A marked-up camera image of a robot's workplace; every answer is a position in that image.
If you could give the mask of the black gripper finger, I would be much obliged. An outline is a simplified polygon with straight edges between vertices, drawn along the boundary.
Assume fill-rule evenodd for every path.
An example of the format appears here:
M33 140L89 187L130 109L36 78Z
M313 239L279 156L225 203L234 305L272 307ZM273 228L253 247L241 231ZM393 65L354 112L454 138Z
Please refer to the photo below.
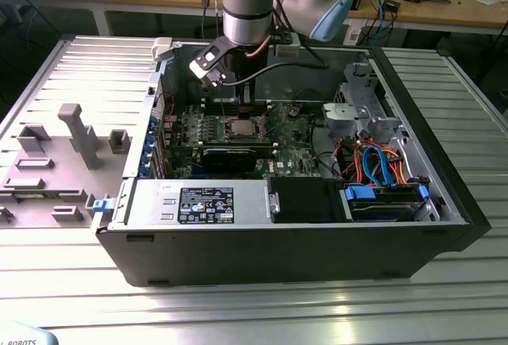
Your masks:
M237 86L237 116L250 118L255 105L256 83L247 82Z

